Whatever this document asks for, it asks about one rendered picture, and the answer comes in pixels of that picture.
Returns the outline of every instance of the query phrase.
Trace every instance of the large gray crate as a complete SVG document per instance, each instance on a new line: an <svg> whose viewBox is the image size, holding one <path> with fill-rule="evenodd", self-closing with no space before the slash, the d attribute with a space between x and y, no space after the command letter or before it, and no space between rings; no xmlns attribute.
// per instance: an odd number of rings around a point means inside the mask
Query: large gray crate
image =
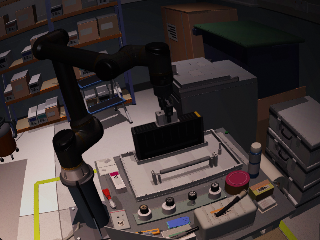
<svg viewBox="0 0 320 240"><path fill-rule="evenodd" d="M249 153L257 138L257 78L229 60L197 58L172 65L177 69L172 100L178 115L198 112L204 130L224 128Z"/></svg>
<svg viewBox="0 0 320 240"><path fill-rule="evenodd" d="M283 191L287 197L290 195L291 202L295 207L298 207L316 197L320 196L320 182L313 187L302 190L299 185L290 177L284 169L275 161L276 156L268 149L265 149L265 156L275 165L279 172L286 178L288 184L283 187Z"/></svg>
<svg viewBox="0 0 320 240"><path fill-rule="evenodd" d="M270 106L270 127L307 166L320 163L320 104L310 96Z"/></svg>
<svg viewBox="0 0 320 240"><path fill-rule="evenodd" d="M301 160L289 149L289 147L268 129L266 147L274 154L274 160L282 169L297 183L302 189L306 190L320 182L320 165L316 168L305 170Z"/></svg>

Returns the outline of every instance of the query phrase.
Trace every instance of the gray table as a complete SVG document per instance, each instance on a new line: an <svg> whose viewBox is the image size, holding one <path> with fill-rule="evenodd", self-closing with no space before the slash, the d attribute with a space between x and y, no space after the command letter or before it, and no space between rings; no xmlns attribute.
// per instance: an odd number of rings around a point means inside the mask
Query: gray table
<svg viewBox="0 0 320 240"><path fill-rule="evenodd" d="M215 132L224 134L225 129L220 128L220 129L216 130ZM242 153L245 152L240 147L240 145L231 137L230 134L227 134L225 136L233 145L235 145L240 150L240 152L242 152ZM186 189L186 190L182 190L182 191L179 191L179 192L176 192L173 194L171 193L168 195L164 195L162 197L158 197L155 199L150 199L150 200L146 200L143 202L137 202L135 199L135 195L131 189L131 186L128 182L128 178L126 176L126 173L125 173L125 170L124 170L124 167L122 165L121 160L118 159L115 162L116 162L116 165L119 169L119 174L121 175L121 177L126 185L127 192L122 193L122 194L117 194L117 191L116 191L114 184L112 183L111 177L109 175L100 176L99 171L98 171L97 176L99 177L101 188L103 190L104 189L110 190L112 199L116 203L116 206L117 206L116 210L114 210L107 204L108 211L114 212L114 211L123 210L123 209L126 210L126 213L128 215L128 220L131 225L131 229L128 229L126 231L133 232L133 233L152 230L152 229L160 229L161 231L167 231L167 230L169 230L167 222L174 220L174 219L177 219L177 218L181 218L181 217L189 217L190 221L191 221L191 227L195 227L194 211L190 211L190 212L178 215L178 216L168 217L166 219L162 219L162 220L151 222L151 223L146 223L146 224L139 225L139 226L136 223L136 220L134 218L134 214L138 212L139 207L142 204L146 204L149 206L150 209L154 209L154 208L158 208L158 207L162 206L162 204L165 202L165 199L167 197L174 197L176 202L180 202L180 201L184 201L184 200L188 199L188 193L190 191L196 191L198 196L205 194L209 191L209 187L211 186L211 182L207 182L207 183L204 183L204 184L201 184L201 185L198 185L198 186ZM242 170L247 172L248 165L243 164ZM260 170L259 177L257 177L256 179L250 180L250 186L253 186L255 184L263 182L267 179L272 183L272 181L267 177L267 175L262 170ZM222 178L216 179L215 182L218 182L220 184L221 188L226 193L226 191L225 191L226 176L223 176ZM247 225L246 227L243 227L243 228L238 229L236 231L230 232L230 233L225 234L225 235L218 237L216 239L242 240L242 239L246 239L256 233L259 233L265 229L267 229L266 232L269 232L269 231L272 231L272 230L278 228L280 225L280 222L282 220L286 219L287 217L289 217L290 215L292 215L296 209L289 202L289 200L285 197L285 195L283 195L283 193L276 186L275 186L274 193L273 193L272 197L276 200L276 203L278 204L278 206L265 212L264 214L261 214L259 211L257 211L255 221L253 224ZM202 237L200 236L199 232L196 232L195 235L198 240L202 240Z"/></svg>

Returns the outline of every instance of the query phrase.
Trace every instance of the red lid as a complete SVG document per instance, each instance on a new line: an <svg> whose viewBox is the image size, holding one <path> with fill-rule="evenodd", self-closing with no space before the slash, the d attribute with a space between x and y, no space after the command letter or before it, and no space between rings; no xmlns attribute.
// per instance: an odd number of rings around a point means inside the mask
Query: red lid
<svg viewBox="0 0 320 240"><path fill-rule="evenodd" d="M250 182L250 175L245 171L233 171L226 176L225 182L231 187L243 187Z"/></svg>

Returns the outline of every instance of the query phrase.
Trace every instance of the black pen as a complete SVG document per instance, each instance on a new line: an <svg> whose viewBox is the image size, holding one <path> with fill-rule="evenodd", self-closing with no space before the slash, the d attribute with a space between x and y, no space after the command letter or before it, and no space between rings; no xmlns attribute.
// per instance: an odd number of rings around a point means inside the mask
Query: black pen
<svg viewBox="0 0 320 240"><path fill-rule="evenodd" d="M224 207L220 212L216 213L214 216L217 218L220 217L222 214L225 214L230 208L233 207L237 202L243 199L248 194L247 190L243 190L232 202L230 202L226 207Z"/></svg>
<svg viewBox="0 0 320 240"><path fill-rule="evenodd" d="M181 238L183 238L185 236L188 236L190 234L195 233L196 231L199 231L199 227L198 226L196 226L196 227L194 227L194 228L192 228L192 229L190 229L188 231L182 232L182 233L180 233L180 234L178 234L176 236L172 236L172 237L170 237L170 239L181 239Z"/></svg>

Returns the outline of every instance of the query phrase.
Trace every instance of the paper roll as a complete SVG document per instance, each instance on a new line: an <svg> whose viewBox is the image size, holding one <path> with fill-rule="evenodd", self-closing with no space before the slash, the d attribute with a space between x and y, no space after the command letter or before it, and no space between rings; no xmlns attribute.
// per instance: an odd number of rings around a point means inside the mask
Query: paper roll
<svg viewBox="0 0 320 240"><path fill-rule="evenodd" d="M283 189L286 183L286 178L263 154L261 156L260 168L280 190Z"/></svg>

